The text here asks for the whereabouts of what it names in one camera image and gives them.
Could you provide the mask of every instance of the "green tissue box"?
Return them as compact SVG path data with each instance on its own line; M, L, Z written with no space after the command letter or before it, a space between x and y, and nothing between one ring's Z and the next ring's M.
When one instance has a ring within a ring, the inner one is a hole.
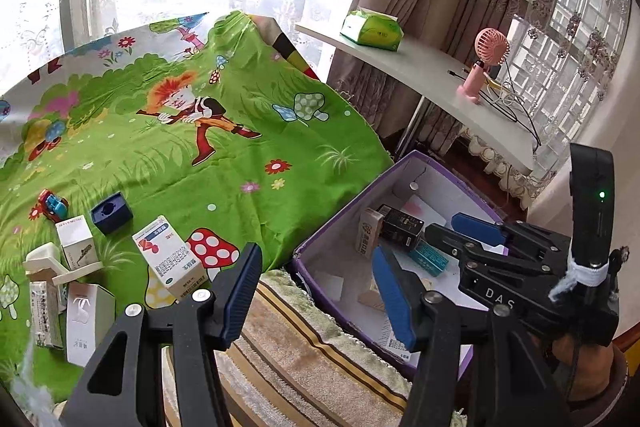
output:
M364 8L349 12L340 34L356 44L393 52L398 50L404 36L395 17Z

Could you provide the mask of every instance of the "dark blue box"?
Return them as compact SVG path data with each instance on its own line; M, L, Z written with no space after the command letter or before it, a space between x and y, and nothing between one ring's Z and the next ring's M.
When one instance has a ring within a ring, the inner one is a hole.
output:
M124 225L133 218L133 212L121 192L109 196L91 210L91 220L104 235Z

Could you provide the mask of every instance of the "white table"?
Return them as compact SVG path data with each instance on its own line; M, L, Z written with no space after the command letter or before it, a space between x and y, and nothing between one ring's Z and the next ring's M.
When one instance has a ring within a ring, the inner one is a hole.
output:
M340 35L339 28L327 25L302 22L296 24L296 29L384 71L422 95L399 143L399 155L410 149L431 100L478 134L519 172L529 174L533 170L531 135L495 109L482 103L476 105L456 92L463 81L447 71L462 77L466 74L464 64L455 58L406 36L398 51L391 52L355 44Z

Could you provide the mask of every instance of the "purple box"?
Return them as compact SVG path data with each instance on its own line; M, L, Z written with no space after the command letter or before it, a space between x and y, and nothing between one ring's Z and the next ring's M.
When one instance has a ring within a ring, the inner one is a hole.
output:
M417 192L410 188L412 182L418 184ZM358 337L409 380L415 374L417 354L413 354L410 360L405 360L384 349L380 344L379 331L386 320L385 312L358 302L358 295L369 289L372 276L370 260L355 250L354 238L360 213L365 208L378 208L381 204L388 204L401 209L414 194L444 218L449 228L451 217L459 212L490 223L500 221L498 215L468 185L436 160L413 151L380 174L347 206L297 247L292 261L294 270L309 286L318 307L335 317L345 331ZM396 258L404 269L415 271L421 278L430 279L434 289L444 293L456 304L486 309L458 290L460 274L456 259L449 257L447 269L433 278L405 253L396 251ZM316 272L344 280L339 300L331 300L325 295L313 277ZM471 349L461 351L460 375L468 365L471 354Z

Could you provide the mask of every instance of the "cartoon bedsheet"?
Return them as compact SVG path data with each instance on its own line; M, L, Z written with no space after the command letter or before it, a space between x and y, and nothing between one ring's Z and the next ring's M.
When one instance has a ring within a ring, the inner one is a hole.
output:
M240 12L154 23L52 60L1 97L0 378L44 384L59 400L81 372L30 341L21 264L58 243L36 204L43 188L89 223L96 203L126 197L132 223L108 236L91 225L105 268L88 278L120 313L173 300L130 237L159 214L185 241L207 229L227 244L224 259L201 256L210 277L248 241L269 269L391 165L351 106L270 43Z

